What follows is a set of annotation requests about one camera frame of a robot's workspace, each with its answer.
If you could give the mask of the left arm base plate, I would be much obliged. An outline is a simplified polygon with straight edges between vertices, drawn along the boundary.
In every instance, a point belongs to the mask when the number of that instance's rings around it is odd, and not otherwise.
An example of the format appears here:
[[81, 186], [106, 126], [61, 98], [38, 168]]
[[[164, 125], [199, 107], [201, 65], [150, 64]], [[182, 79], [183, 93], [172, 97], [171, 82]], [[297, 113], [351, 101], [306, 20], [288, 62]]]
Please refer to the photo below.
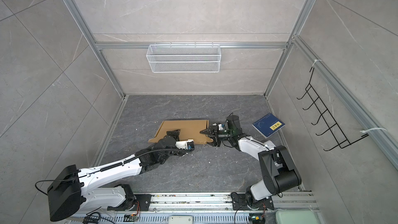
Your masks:
[[128, 197], [121, 205], [117, 207], [109, 206], [108, 211], [148, 211], [151, 203], [152, 195], [150, 194], [138, 194], [133, 198]]

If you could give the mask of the brown cardboard box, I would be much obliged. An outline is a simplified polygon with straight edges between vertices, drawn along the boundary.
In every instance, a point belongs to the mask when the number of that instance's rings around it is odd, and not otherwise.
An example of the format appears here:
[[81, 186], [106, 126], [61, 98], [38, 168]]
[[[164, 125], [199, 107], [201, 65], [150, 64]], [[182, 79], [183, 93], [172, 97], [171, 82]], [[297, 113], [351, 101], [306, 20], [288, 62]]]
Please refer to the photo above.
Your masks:
[[193, 139], [195, 145], [212, 143], [213, 140], [211, 138], [200, 133], [200, 131], [207, 129], [208, 125], [208, 120], [166, 120], [160, 125], [155, 137], [150, 139], [148, 142], [157, 143], [167, 135], [167, 131], [179, 130], [179, 139], [181, 141]]

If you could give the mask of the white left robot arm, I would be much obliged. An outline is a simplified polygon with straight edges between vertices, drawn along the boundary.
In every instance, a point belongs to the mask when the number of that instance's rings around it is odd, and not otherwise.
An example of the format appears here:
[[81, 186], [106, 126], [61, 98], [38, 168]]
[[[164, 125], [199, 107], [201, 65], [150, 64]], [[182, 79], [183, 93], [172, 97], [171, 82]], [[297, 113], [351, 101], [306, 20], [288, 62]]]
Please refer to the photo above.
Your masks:
[[179, 130], [169, 131], [146, 149], [102, 166], [78, 169], [73, 164], [64, 168], [47, 189], [50, 220], [62, 221], [78, 211], [125, 211], [137, 207], [138, 200], [129, 185], [106, 185], [154, 170], [171, 156], [194, 151], [194, 141], [181, 141], [179, 134]]

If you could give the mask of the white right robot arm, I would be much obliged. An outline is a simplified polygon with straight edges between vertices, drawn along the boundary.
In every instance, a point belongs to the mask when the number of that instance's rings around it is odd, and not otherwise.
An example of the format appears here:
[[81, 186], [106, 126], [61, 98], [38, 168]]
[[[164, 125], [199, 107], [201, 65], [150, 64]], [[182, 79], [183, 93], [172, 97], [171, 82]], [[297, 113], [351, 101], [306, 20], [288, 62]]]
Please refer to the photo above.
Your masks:
[[259, 161], [262, 179], [247, 188], [247, 203], [281, 196], [283, 192], [301, 185], [301, 175], [287, 147], [276, 146], [271, 141], [262, 143], [245, 134], [237, 115], [228, 116], [226, 124], [214, 123], [200, 133], [212, 139], [212, 146], [219, 147], [223, 141], [228, 141], [230, 147]]

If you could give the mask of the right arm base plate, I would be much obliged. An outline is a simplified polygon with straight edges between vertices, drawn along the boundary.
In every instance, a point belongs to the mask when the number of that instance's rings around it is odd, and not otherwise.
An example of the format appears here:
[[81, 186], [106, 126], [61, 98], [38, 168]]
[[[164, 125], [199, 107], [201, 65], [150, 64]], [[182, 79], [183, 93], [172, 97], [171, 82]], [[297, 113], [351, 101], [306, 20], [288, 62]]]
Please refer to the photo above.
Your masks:
[[274, 203], [271, 197], [262, 200], [255, 200], [248, 193], [238, 194], [232, 192], [230, 194], [233, 209], [235, 211], [257, 211], [257, 210], [274, 210]]

